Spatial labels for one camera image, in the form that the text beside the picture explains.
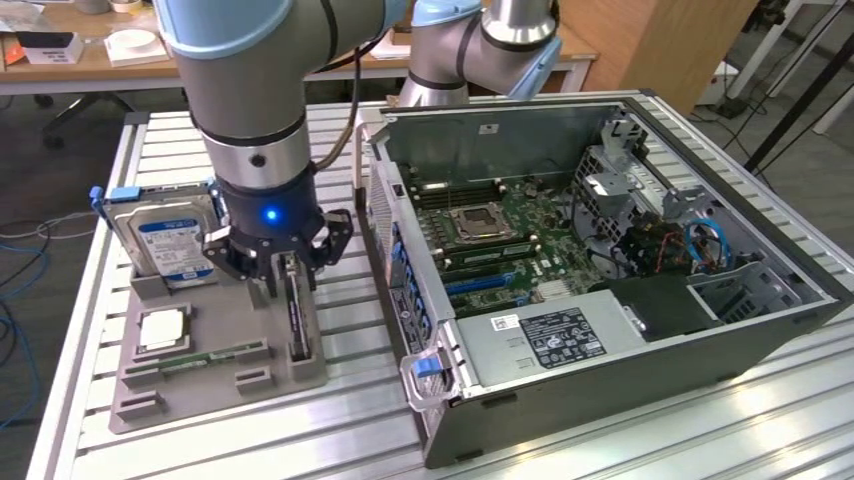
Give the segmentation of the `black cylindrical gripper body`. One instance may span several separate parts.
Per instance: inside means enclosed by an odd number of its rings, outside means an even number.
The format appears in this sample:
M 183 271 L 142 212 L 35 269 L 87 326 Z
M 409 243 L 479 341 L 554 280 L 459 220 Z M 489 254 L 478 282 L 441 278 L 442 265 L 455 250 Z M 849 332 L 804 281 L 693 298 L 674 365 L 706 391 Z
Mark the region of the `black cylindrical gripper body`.
M 293 252 L 307 266 L 310 245 L 325 227 L 311 166 L 285 184 L 263 189 L 238 186 L 218 179 L 230 227 L 273 241 L 273 252 Z

